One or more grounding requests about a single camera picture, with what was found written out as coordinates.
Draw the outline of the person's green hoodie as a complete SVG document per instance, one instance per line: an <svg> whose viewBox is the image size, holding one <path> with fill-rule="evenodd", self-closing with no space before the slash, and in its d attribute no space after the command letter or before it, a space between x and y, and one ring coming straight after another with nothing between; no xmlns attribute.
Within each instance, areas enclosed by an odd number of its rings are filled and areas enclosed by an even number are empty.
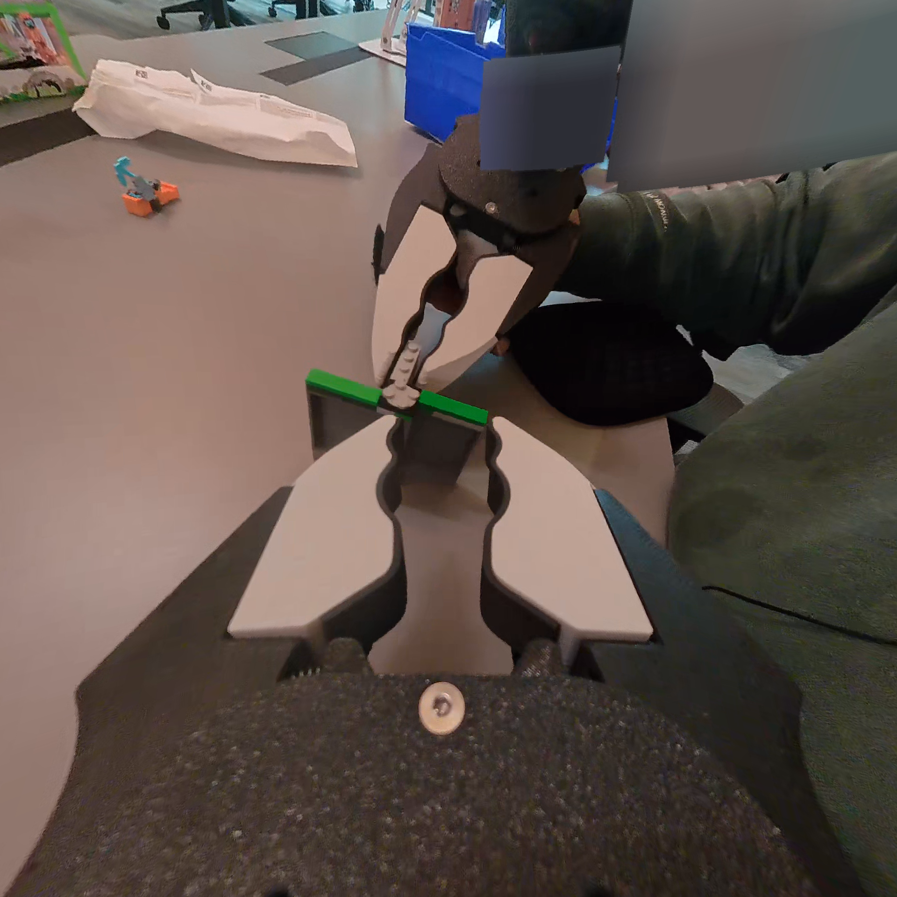
<svg viewBox="0 0 897 897"><path fill-rule="evenodd" d="M668 546L702 586L896 634L896 310L865 322L679 466ZM816 796L868 895L896 892L895 648L711 592L797 683Z"/></svg>

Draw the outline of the grey desk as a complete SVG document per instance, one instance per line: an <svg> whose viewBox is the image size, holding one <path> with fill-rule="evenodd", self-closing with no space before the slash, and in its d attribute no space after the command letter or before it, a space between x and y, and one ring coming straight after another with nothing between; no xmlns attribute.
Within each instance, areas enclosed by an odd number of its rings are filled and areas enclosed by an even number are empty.
<svg viewBox="0 0 897 897"><path fill-rule="evenodd" d="M383 14L118 41L101 58L342 119L356 170L173 135L84 137L2 167L2 892L64 786L79 683L310 462L310 368L371 382L371 244L426 146L376 57L284 86L267 41L376 38ZM129 214L114 163L178 187Z"/></svg>

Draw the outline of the colourful toy carton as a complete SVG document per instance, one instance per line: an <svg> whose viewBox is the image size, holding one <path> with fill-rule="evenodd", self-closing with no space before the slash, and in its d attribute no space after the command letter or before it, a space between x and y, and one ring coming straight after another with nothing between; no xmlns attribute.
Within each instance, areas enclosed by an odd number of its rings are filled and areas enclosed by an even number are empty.
<svg viewBox="0 0 897 897"><path fill-rule="evenodd" d="M505 1L433 1L432 25L474 34L477 43L505 43Z"/></svg>

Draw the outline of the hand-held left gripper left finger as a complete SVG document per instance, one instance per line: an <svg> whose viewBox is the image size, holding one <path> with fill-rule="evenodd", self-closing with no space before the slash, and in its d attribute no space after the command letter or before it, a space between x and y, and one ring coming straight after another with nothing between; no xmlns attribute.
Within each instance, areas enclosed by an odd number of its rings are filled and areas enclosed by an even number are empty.
<svg viewBox="0 0 897 897"><path fill-rule="evenodd" d="M403 424L378 415L298 477L230 619L230 637L374 645L398 625L407 604L395 514Z"/></svg>

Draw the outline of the small orange blue brick figure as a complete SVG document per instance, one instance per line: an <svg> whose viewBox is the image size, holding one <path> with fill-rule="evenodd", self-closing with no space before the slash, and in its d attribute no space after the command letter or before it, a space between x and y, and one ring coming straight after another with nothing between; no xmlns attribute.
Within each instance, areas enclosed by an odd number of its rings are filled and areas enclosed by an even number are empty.
<svg viewBox="0 0 897 897"><path fill-rule="evenodd" d="M131 171L131 161L121 156L114 171L122 187L122 199L129 214L148 218L180 199L178 187L157 178L147 179Z"/></svg>

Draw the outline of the dark grey brick panel assembly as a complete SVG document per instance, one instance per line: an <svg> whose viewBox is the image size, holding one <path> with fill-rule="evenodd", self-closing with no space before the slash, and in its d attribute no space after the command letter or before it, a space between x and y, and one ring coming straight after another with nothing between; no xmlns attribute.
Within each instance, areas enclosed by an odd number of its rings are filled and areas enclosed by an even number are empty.
<svg viewBox="0 0 897 897"><path fill-rule="evenodd" d="M428 390L408 390L406 399L388 387L385 398L382 389L318 368L309 371L306 389L315 457L393 415L403 422L399 457L407 484L454 485L489 419L487 410Z"/></svg>

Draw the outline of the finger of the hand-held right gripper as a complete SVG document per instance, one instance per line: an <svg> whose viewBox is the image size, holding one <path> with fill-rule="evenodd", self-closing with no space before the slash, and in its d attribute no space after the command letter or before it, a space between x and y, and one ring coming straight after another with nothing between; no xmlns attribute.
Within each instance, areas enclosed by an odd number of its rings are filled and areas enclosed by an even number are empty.
<svg viewBox="0 0 897 897"><path fill-rule="evenodd" d="M451 271L456 238L442 213L420 206L386 270L379 275L372 323L372 365L377 385L386 382L407 332L423 310L432 281Z"/></svg>
<svg viewBox="0 0 897 897"><path fill-rule="evenodd" d="M445 324L422 365L422 385L443 390L488 353L532 273L520 259L480 259L468 278L463 307Z"/></svg>

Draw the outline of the light grey studded brick plate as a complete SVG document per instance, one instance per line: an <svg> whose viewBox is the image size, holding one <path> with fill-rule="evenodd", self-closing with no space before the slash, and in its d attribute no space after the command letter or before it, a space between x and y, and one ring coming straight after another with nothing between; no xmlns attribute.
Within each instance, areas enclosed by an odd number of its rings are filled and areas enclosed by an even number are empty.
<svg viewBox="0 0 897 897"><path fill-rule="evenodd" d="M381 398L396 413L409 413L420 399L421 390L415 385L419 358L420 344L409 341L387 374Z"/></svg>

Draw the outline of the blue plastic bin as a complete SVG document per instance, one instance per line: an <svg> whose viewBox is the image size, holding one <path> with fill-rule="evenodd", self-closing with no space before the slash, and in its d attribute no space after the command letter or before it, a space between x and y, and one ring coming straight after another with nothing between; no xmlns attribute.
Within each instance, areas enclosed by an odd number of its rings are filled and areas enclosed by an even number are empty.
<svg viewBox="0 0 897 897"><path fill-rule="evenodd" d="M440 142L478 115L488 171L602 166L616 110L618 46L506 57L471 32L412 25L405 119Z"/></svg>

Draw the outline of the white frame stand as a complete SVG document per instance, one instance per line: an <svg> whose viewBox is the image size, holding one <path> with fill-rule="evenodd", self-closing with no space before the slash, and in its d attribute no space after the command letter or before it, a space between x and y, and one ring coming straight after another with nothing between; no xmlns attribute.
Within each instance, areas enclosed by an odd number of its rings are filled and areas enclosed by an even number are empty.
<svg viewBox="0 0 897 897"><path fill-rule="evenodd" d="M427 4L426 1L390 1L380 36L361 42L358 48L373 57L405 68L410 25L416 22L420 11Z"/></svg>

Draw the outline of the colourful toy set box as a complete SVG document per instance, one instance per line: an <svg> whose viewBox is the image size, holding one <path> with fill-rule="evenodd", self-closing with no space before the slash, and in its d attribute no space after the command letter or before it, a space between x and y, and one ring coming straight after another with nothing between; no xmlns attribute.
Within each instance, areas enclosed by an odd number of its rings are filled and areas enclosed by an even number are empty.
<svg viewBox="0 0 897 897"><path fill-rule="evenodd" d="M82 70L57 7L51 2L2 2L2 70L53 65Z"/></svg>

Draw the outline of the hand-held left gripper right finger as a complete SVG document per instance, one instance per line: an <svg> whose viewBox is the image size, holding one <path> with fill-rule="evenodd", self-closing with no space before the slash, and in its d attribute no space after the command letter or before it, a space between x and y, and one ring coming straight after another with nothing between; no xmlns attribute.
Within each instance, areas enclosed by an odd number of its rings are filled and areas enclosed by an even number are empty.
<svg viewBox="0 0 897 897"><path fill-rule="evenodd" d="M485 449L490 631L515 655L549 641L564 665L588 642L648 644L654 627L587 477L504 417L489 421Z"/></svg>

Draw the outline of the white paper bag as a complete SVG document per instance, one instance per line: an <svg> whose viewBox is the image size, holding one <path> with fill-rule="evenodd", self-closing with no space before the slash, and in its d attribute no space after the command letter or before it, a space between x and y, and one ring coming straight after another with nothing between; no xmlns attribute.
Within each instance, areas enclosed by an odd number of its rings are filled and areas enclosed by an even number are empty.
<svg viewBox="0 0 897 897"><path fill-rule="evenodd" d="M272 163L356 169L339 118L279 97L123 61L99 60L74 112L97 135L136 140L154 132Z"/></svg>

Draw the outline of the person's right forearm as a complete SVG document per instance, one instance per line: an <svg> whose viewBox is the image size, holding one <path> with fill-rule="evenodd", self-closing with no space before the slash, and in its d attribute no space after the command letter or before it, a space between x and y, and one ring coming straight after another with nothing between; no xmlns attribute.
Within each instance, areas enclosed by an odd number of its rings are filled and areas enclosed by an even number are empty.
<svg viewBox="0 0 897 897"><path fill-rule="evenodd" d="M895 303L896 153L719 189L589 196L555 285L629 301L716 357L822 353Z"/></svg>

